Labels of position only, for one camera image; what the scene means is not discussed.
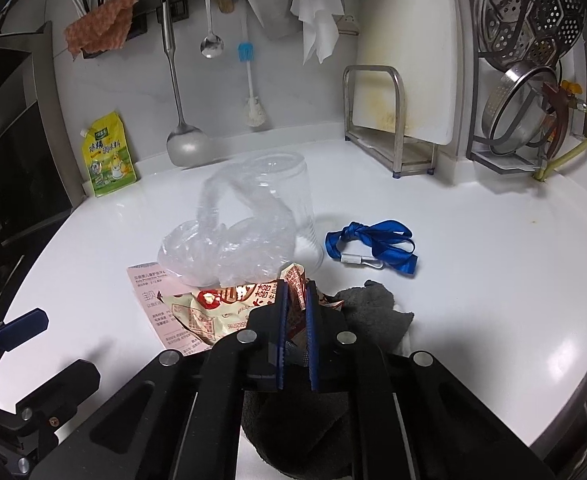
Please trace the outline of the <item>steel steamer tray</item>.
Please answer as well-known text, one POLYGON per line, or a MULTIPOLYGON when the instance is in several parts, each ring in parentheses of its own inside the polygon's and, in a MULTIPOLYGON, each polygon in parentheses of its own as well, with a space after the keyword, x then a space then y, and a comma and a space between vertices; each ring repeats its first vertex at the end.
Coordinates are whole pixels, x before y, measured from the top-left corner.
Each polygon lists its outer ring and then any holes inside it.
POLYGON ((522 61, 554 67, 581 36, 580 0, 475 0, 479 57, 507 72, 522 61))

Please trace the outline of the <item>steel cutting board rack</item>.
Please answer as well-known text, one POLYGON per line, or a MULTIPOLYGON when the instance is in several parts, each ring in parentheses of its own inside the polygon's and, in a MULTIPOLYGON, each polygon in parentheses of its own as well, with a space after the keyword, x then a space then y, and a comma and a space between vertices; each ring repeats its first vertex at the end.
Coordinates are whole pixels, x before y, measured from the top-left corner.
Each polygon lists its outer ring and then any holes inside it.
POLYGON ((435 174, 437 146, 432 142, 406 136, 406 99, 404 84, 396 68, 389 65, 348 65, 342 76, 344 140, 352 142, 391 172, 393 179, 435 174), (391 132, 356 125, 354 103, 358 73, 385 74, 393 88, 393 130, 391 132))

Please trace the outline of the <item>clear glass cup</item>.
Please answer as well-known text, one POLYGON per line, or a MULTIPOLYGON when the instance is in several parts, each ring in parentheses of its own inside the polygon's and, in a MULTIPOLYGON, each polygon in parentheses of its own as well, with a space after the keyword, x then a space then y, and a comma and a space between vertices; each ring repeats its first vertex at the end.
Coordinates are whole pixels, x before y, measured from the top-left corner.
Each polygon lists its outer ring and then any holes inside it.
POLYGON ((295 250, 289 262, 301 264, 313 275, 324 260, 315 229, 315 214, 307 161, 297 152, 270 152, 244 160, 250 177, 261 190, 285 206, 295 222, 295 250))

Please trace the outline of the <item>white cutting board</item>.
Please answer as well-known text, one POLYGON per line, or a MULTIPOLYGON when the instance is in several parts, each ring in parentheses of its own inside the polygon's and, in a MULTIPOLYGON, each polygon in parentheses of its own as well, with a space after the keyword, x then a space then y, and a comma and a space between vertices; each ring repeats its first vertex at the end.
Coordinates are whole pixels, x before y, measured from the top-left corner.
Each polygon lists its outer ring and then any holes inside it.
POLYGON ((456 0, 359 0, 356 63, 391 66, 400 74, 406 136, 452 141, 458 32, 456 0))

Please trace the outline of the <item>blue white bottle brush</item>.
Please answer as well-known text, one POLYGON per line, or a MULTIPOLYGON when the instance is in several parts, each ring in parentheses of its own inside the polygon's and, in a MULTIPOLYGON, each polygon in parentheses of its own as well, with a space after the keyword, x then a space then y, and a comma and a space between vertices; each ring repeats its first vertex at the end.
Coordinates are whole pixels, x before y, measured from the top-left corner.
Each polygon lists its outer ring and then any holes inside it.
POLYGON ((248 83, 248 99, 246 99, 246 124, 253 129, 261 128, 266 123, 264 108, 254 91, 252 62, 254 57, 253 44, 249 38, 248 10, 246 0, 238 1, 238 12, 241 25, 241 41, 237 47, 239 61, 246 69, 246 82, 248 83))

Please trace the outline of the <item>red white snack wrapper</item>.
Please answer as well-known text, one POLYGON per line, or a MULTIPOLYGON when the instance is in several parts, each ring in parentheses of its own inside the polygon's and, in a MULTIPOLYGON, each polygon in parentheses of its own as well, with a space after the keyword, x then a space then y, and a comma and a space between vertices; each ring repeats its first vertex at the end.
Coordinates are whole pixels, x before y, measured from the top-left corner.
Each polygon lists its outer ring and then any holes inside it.
MULTIPOLYGON (((291 263, 280 273, 289 287, 287 336, 302 344, 307 300, 307 276, 301 264, 291 263)), ((276 300, 277 281, 260 284, 246 284, 218 289, 201 289, 176 296, 156 295, 174 315, 174 318, 198 337, 213 346, 223 336, 243 330, 248 324, 249 314, 259 307, 273 304, 276 300)))

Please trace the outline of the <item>pink paper leaflet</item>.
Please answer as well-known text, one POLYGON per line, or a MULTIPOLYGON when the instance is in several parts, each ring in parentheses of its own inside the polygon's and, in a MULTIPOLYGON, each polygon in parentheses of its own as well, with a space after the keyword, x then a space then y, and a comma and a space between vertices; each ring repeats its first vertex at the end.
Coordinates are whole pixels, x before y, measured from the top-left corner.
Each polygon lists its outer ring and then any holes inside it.
POLYGON ((158 295, 185 295, 186 292, 190 292, 188 286, 167 274, 157 262, 130 266, 127 274, 142 310, 147 314, 149 322, 156 331, 156 336, 159 337, 165 349, 177 350, 183 356, 210 349, 208 344, 186 330, 176 320, 171 307, 158 298, 158 295))

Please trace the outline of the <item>yellow green seasoning pouch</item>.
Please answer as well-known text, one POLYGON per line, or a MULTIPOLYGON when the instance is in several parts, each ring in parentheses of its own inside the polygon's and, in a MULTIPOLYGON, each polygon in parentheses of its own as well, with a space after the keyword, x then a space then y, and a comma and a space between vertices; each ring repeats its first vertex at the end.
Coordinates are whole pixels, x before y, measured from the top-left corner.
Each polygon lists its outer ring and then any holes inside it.
POLYGON ((124 124, 115 110, 83 130, 82 137, 84 165, 96 197, 121 190, 137 181, 124 124))

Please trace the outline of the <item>small steel ladle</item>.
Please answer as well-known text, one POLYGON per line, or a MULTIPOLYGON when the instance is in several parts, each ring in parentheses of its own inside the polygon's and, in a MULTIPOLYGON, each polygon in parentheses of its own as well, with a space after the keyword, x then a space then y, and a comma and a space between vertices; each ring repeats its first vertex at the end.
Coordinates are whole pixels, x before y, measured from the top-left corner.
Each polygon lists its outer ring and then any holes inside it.
POLYGON ((204 5, 208 31, 206 32, 204 39, 201 41, 200 52, 205 58, 211 60, 211 58, 217 58, 223 53, 224 41, 214 32, 211 0, 204 0, 204 5))

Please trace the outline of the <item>orange checkered rag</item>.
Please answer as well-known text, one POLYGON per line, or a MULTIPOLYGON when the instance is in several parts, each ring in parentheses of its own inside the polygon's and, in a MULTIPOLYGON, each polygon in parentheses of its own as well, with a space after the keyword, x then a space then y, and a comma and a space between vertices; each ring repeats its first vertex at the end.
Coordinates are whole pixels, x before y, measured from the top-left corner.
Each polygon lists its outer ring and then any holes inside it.
POLYGON ((64 30, 66 50, 72 58, 121 49, 133 22, 138 0, 109 0, 64 30))

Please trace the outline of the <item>black dish rack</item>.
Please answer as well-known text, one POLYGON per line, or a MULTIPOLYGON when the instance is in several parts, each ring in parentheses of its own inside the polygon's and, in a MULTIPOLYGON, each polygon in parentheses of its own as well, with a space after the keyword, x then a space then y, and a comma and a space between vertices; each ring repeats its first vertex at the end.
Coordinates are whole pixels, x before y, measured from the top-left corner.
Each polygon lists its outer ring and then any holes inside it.
POLYGON ((475 0, 477 58, 502 73, 485 101, 472 152, 499 170, 536 171, 559 152, 569 122, 560 60, 579 39, 579 0, 475 0))

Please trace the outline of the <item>white hanging cloth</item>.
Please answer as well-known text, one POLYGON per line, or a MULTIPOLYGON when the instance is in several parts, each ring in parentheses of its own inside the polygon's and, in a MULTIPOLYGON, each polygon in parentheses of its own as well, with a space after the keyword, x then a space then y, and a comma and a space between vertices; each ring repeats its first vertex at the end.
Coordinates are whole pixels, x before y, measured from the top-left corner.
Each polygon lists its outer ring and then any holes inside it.
POLYGON ((335 50, 339 30, 335 17, 344 14, 341 0, 292 0, 290 12, 303 27, 303 63, 313 55, 322 63, 335 50))

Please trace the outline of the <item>clear plastic bag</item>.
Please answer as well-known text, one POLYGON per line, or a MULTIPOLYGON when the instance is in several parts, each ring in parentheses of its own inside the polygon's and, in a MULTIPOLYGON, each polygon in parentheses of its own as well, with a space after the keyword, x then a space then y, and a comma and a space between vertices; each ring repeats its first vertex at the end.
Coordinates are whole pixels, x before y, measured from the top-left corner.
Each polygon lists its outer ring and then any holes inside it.
POLYGON ((196 218, 164 236, 159 265, 196 288, 277 278, 293 260, 298 235, 278 181, 301 162, 293 153, 264 154, 217 170, 202 185, 196 218))

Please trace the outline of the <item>dark grey cloth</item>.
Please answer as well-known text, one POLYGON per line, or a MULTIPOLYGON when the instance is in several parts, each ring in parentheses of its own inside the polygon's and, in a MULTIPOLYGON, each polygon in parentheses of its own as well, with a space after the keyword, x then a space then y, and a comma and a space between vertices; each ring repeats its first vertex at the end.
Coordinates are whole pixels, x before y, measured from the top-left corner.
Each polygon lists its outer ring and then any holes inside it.
POLYGON ((401 312, 395 307, 392 292, 381 283, 367 280, 361 287, 340 290, 330 299, 341 304, 348 328, 382 351, 401 356, 408 342, 413 312, 401 312))

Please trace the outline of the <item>steel spatula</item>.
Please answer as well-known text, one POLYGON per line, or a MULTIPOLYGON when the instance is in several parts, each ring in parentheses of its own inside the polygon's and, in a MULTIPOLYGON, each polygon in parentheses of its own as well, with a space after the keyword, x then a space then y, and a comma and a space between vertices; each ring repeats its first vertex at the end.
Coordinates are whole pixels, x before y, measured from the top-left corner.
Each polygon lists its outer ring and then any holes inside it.
POLYGON ((171 19, 170 0, 161 0, 162 41, 170 71, 176 107, 177 126, 166 139, 166 150, 171 163, 179 168, 194 168, 211 164, 213 151, 211 139, 198 127, 188 124, 182 109, 182 97, 175 64, 175 36, 171 19))

